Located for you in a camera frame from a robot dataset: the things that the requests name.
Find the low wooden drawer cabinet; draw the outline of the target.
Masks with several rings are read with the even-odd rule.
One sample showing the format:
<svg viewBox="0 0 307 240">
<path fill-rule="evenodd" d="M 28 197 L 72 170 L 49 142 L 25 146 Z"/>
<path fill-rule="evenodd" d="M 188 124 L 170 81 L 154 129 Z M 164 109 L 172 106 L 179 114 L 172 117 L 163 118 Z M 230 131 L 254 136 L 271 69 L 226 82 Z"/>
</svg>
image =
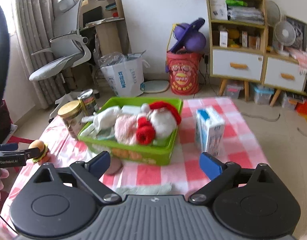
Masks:
<svg viewBox="0 0 307 240">
<path fill-rule="evenodd" d="M 307 74 L 301 74 L 299 63 L 292 57 L 277 53 L 266 53 L 262 69 L 261 83 L 265 87 L 275 89 L 270 101 L 273 107 L 282 91 L 306 95 Z"/>
</svg>

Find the small white desk fan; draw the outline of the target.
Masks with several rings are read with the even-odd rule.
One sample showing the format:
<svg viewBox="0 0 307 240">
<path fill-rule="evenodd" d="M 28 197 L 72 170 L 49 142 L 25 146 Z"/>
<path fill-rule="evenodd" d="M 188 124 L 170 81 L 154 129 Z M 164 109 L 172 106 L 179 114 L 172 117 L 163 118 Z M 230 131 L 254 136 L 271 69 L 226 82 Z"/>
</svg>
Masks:
<svg viewBox="0 0 307 240">
<path fill-rule="evenodd" d="M 280 21 L 274 26 L 273 34 L 276 41 L 275 51 L 282 56 L 289 57 L 290 54 L 284 47 L 292 46 L 296 40 L 296 32 L 293 25 L 287 21 Z"/>
</svg>

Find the pink plush toy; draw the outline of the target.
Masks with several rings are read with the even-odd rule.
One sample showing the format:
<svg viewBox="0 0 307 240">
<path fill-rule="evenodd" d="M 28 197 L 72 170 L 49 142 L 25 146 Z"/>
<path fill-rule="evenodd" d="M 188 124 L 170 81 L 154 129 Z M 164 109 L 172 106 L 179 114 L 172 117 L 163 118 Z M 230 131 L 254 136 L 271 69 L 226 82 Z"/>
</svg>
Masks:
<svg viewBox="0 0 307 240">
<path fill-rule="evenodd" d="M 119 115 L 114 125 L 115 139 L 124 145 L 135 145 L 137 143 L 137 116 Z"/>
</svg>

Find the plush hamburger toy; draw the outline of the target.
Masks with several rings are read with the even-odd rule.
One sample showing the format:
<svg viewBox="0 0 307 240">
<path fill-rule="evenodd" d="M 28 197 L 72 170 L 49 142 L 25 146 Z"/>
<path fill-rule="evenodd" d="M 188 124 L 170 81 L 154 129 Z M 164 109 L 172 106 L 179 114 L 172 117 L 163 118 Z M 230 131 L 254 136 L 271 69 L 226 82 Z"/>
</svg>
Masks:
<svg viewBox="0 0 307 240">
<path fill-rule="evenodd" d="M 34 164 L 42 165 L 43 163 L 47 163 L 49 161 L 50 151 L 47 144 L 45 144 L 41 140 L 35 140 L 28 147 L 28 149 L 33 149 L 33 148 L 39 149 L 40 152 L 39 154 L 34 153 L 34 157 L 32 158 L 32 162 Z"/>
</svg>

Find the yellow black tin can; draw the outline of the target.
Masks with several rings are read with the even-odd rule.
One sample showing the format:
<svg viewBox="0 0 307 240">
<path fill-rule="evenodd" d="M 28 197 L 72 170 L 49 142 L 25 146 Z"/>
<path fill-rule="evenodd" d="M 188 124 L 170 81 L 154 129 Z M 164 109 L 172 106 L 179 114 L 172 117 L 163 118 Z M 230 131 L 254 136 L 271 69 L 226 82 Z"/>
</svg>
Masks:
<svg viewBox="0 0 307 240">
<path fill-rule="evenodd" d="M 91 116 L 94 112 L 99 110 L 98 104 L 96 103 L 96 99 L 94 96 L 94 91 L 92 89 L 87 89 L 82 91 L 78 96 L 77 99 L 86 116 Z"/>
</svg>

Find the grey green cloth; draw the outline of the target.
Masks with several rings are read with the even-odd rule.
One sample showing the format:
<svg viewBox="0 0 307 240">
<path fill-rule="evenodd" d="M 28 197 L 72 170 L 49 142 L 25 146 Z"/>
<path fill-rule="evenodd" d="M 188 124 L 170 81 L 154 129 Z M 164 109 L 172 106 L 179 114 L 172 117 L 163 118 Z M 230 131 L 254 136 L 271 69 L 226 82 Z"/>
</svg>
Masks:
<svg viewBox="0 0 307 240">
<path fill-rule="evenodd" d="M 122 197 L 127 195 L 166 195 L 172 192 L 172 184 L 146 185 L 146 186 L 124 186 L 117 187 L 115 192 Z"/>
</svg>

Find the grey curtain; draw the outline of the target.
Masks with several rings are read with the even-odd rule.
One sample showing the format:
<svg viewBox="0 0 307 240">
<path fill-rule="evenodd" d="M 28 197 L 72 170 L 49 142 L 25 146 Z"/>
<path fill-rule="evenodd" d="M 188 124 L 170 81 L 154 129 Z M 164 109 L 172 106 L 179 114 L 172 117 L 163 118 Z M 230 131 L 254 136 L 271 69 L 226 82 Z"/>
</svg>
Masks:
<svg viewBox="0 0 307 240">
<path fill-rule="evenodd" d="M 15 0 L 16 33 L 26 76 L 54 60 L 50 52 L 33 53 L 49 47 L 56 5 L 57 0 Z"/>
</svg>

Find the purple jumping ball toy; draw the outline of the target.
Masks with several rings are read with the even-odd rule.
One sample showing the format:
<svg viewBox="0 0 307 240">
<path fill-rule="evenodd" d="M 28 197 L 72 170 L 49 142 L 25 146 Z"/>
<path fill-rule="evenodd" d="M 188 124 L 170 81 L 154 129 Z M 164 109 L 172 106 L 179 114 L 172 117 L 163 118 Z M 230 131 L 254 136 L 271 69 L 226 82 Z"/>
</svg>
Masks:
<svg viewBox="0 0 307 240">
<path fill-rule="evenodd" d="M 172 53 L 185 48 L 190 53 L 200 53 L 205 49 L 207 40 L 200 29 L 205 24 L 204 18 L 198 18 L 194 22 L 188 23 L 176 23 L 173 26 L 173 35 L 176 39 L 176 43 L 170 49 Z"/>
</svg>

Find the green plastic basket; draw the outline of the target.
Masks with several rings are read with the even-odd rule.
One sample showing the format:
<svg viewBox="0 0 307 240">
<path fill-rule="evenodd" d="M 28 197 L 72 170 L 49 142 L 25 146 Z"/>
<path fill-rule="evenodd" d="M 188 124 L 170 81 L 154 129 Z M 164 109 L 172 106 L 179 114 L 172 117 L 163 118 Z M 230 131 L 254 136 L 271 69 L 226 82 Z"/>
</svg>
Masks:
<svg viewBox="0 0 307 240">
<path fill-rule="evenodd" d="M 110 98 L 83 119 L 78 139 L 93 152 L 101 146 L 125 160 L 164 166 L 170 163 L 183 101 L 175 98 Z"/>
</svg>

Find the red white santa plush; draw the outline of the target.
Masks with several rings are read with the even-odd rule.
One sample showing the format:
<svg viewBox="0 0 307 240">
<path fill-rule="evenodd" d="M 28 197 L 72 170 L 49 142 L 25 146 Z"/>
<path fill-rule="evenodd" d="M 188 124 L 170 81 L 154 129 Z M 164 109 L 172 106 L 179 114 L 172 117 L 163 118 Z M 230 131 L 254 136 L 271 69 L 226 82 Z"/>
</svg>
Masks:
<svg viewBox="0 0 307 240">
<path fill-rule="evenodd" d="M 166 101 L 144 103 L 140 109 L 137 116 L 137 143 L 165 147 L 182 121 L 179 111 Z"/>
</svg>

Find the blue white milk carton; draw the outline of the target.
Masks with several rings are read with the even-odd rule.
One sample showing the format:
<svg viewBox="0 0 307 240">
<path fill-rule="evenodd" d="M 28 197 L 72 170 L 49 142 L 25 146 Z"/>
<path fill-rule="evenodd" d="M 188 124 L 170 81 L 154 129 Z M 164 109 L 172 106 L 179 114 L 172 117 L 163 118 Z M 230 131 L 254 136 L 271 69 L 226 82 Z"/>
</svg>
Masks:
<svg viewBox="0 0 307 240">
<path fill-rule="evenodd" d="M 201 108 L 196 111 L 195 142 L 201 152 L 218 156 L 223 138 L 225 120 L 214 107 Z"/>
</svg>

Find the white glove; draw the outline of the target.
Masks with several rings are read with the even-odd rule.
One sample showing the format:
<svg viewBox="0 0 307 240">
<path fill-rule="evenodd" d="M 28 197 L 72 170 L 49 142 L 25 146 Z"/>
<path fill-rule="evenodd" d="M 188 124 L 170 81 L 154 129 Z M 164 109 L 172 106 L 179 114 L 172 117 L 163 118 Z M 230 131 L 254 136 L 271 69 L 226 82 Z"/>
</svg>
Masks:
<svg viewBox="0 0 307 240">
<path fill-rule="evenodd" d="M 99 133 L 103 129 L 108 129 L 115 125 L 116 119 L 122 110 L 119 106 L 112 106 L 93 116 L 85 116 L 81 119 L 83 124 L 92 122 L 92 131 Z"/>
</svg>

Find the white box on shelf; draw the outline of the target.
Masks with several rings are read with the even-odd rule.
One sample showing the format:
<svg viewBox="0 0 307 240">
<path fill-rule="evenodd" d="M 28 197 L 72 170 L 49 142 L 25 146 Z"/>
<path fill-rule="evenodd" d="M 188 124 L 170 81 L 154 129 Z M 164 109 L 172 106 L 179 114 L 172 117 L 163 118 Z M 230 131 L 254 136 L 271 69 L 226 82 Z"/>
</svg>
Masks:
<svg viewBox="0 0 307 240">
<path fill-rule="evenodd" d="M 212 20 L 228 20 L 226 0 L 209 0 Z"/>
</svg>

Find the black framed picture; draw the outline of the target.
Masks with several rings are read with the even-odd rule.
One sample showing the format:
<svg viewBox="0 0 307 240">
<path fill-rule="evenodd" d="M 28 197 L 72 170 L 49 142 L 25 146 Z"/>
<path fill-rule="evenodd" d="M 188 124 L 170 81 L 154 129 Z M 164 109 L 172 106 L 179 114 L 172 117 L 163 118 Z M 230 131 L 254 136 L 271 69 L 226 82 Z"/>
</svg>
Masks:
<svg viewBox="0 0 307 240">
<path fill-rule="evenodd" d="M 306 51 L 307 24 L 290 16 L 286 16 L 286 21 L 294 27 L 296 33 L 296 39 L 292 47 L 301 51 Z"/>
</svg>

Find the gold lid cookie jar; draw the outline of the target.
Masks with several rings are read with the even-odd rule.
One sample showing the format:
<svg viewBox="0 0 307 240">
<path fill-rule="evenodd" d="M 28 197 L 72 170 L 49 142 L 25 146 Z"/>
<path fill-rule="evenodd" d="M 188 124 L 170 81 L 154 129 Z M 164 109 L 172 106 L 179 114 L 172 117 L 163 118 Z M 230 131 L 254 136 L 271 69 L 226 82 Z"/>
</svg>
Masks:
<svg viewBox="0 0 307 240">
<path fill-rule="evenodd" d="M 78 139 L 78 134 L 83 128 L 82 118 L 85 116 L 79 100 L 66 103 L 58 110 L 58 115 L 68 129 L 69 134 Z"/>
</svg>

